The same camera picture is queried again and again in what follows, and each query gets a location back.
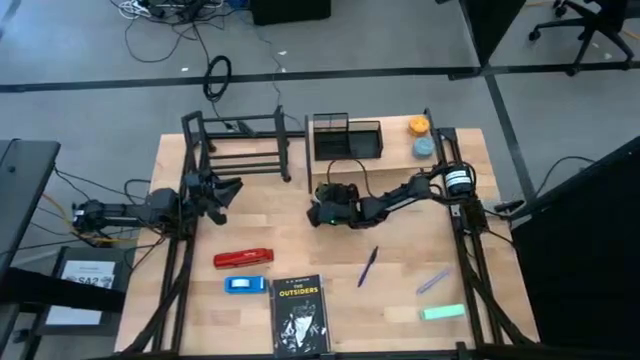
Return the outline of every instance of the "red stapler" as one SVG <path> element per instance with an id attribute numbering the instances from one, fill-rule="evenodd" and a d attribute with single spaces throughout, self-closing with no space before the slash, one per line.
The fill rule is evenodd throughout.
<path id="1" fill-rule="evenodd" d="M 213 257 L 213 266 L 216 269 L 228 269 L 270 261 L 273 261 L 273 250 L 260 248 L 215 255 Z"/>

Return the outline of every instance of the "gray floor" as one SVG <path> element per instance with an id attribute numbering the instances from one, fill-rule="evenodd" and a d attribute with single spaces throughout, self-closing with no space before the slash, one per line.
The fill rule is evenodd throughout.
<path id="1" fill-rule="evenodd" d="M 8 0 L 0 0 L 0 12 Z M 522 10 L 491 62 L 494 65 L 567 63 L 579 47 L 577 31 L 550 29 L 536 44 L 527 33 L 553 18 L 548 6 Z M 141 64 L 131 59 L 123 41 L 123 19 L 107 0 L 23 0 L 0 40 L 0 83 L 40 83 L 199 76 L 204 55 L 199 43 L 183 41 L 169 60 Z M 225 54 L 236 74 L 273 71 L 267 46 L 254 30 L 230 16 L 225 31 L 203 29 L 211 54 Z M 640 23 L 626 28 L 640 31 Z M 274 43 L 287 71 L 392 68 L 404 66 L 476 65 L 466 25 L 457 2 L 334 1 L 326 21 L 277 25 L 260 29 Z M 134 51 L 145 58 L 170 49 L 175 34 L 168 28 L 136 22 L 131 30 Z M 640 53 L 640 42 L 626 38 Z M 606 39 L 595 38 L 586 61 L 622 59 Z M 638 135 L 640 105 L 634 98 L 640 71 L 500 75 L 504 101 L 525 163 L 537 188 L 555 160 L 565 155 L 599 158 Z M 347 111 L 351 116 L 414 114 L 429 106 L 438 126 L 479 127 L 489 147 L 503 199 L 522 197 L 514 166 L 484 79 L 449 82 L 444 76 L 289 81 L 280 83 L 287 113 L 298 118 L 315 112 Z M 273 111 L 276 94 L 269 83 L 232 84 L 219 103 L 223 115 Z M 211 109 L 198 86 L 59 91 L 0 96 L 2 138 L 52 139 L 62 143 L 60 169 L 120 188 L 128 178 L 148 178 L 159 135 L 179 132 L 180 116 Z M 297 124 L 289 121 L 295 129 Z M 584 166 L 568 162 L 551 176 L 546 189 Z M 79 187 L 105 201 L 118 195 L 90 185 Z M 57 178 L 46 192 L 63 205 L 82 197 Z M 36 212 L 34 222 L 56 231 L 62 224 Z M 62 239 L 29 228 L 23 245 Z M 20 266 L 47 271 L 50 259 L 31 261 L 55 249 L 24 251 Z M 20 319 L 22 326 L 28 318 Z M 53 344 L 61 349 L 54 351 Z M 82 359 L 108 354 L 113 338 L 48 337 L 39 359 Z M 19 346 L 3 359 L 17 358 Z"/>

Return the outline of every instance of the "wooden table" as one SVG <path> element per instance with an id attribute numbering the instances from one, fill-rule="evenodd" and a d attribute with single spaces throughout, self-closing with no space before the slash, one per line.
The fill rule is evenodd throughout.
<path id="1" fill-rule="evenodd" d="M 402 143 L 401 137 L 408 136 L 404 130 L 407 118 L 379 120 L 383 122 L 385 141 L 382 161 L 389 161 L 388 156 L 407 158 L 403 150 L 391 148 L 391 144 Z M 457 134 L 463 159 L 478 172 L 479 196 L 498 199 L 482 131 L 458 129 Z M 218 155 L 276 149 L 275 140 L 271 139 L 218 140 L 215 144 Z M 177 189 L 184 151 L 183 135 L 161 137 L 151 189 Z M 383 170 L 373 164 L 376 161 L 380 160 L 365 161 L 372 170 L 369 181 L 374 193 L 395 188 L 415 173 L 415 168 L 404 166 Z M 431 164 L 426 160 L 416 167 Z M 417 202 L 367 230 L 346 226 L 313 228 L 305 214 L 309 194 L 304 139 L 290 139 L 289 169 L 293 177 L 290 183 L 284 183 L 276 174 L 243 176 L 244 188 L 231 204 L 226 225 L 216 226 L 208 218 L 200 219 L 181 354 L 272 353 L 268 296 L 226 294 L 224 279 L 236 275 L 264 275 L 268 279 L 322 275 L 334 352 L 453 349 L 457 341 L 473 347 L 466 317 L 422 321 L 418 316 L 425 307 L 464 303 L 451 223 L 444 206 L 432 201 Z M 324 180 L 322 172 L 314 173 L 314 183 Z M 364 189 L 359 171 L 338 171 L 332 181 L 355 182 Z M 490 226 L 509 236 L 505 223 L 492 218 Z M 139 245 L 154 243 L 156 236 L 143 230 Z M 537 339 L 514 250 L 490 234 L 483 234 L 482 242 L 497 301 L 525 335 Z M 357 288 L 375 246 L 380 247 L 378 259 L 365 284 Z M 274 249 L 275 261 L 231 270 L 216 270 L 212 265 L 215 254 L 256 247 Z M 136 257 L 145 250 L 139 250 Z M 116 350 L 130 344 L 155 310 L 166 251 L 166 246 L 155 249 L 133 274 Z M 425 294 L 416 295 L 421 284 L 446 267 L 454 269 L 450 276 Z M 167 316 L 165 344 L 169 344 L 174 314 L 171 311 Z M 485 336 L 490 339 L 488 322 L 484 320 Z"/>

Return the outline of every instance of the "book cover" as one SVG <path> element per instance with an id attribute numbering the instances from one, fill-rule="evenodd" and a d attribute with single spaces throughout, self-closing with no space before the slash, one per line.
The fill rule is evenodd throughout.
<path id="1" fill-rule="evenodd" d="M 320 275 L 274 280 L 271 291 L 275 356 L 327 353 L 329 330 Z"/>

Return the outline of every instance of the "black pen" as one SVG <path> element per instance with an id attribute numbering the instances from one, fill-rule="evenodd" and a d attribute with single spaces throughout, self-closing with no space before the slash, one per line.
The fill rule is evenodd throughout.
<path id="1" fill-rule="evenodd" d="M 364 283 L 364 279 L 367 277 L 367 273 L 369 272 L 369 268 L 374 263 L 374 261 L 376 261 L 377 257 L 378 257 L 378 247 L 376 246 L 376 248 L 373 249 L 373 252 L 371 253 L 371 256 L 369 256 L 369 261 L 367 262 L 367 266 L 364 268 L 364 271 L 362 272 L 362 275 L 360 275 L 360 280 L 358 280 L 358 287 L 362 286 L 362 283 Z"/>

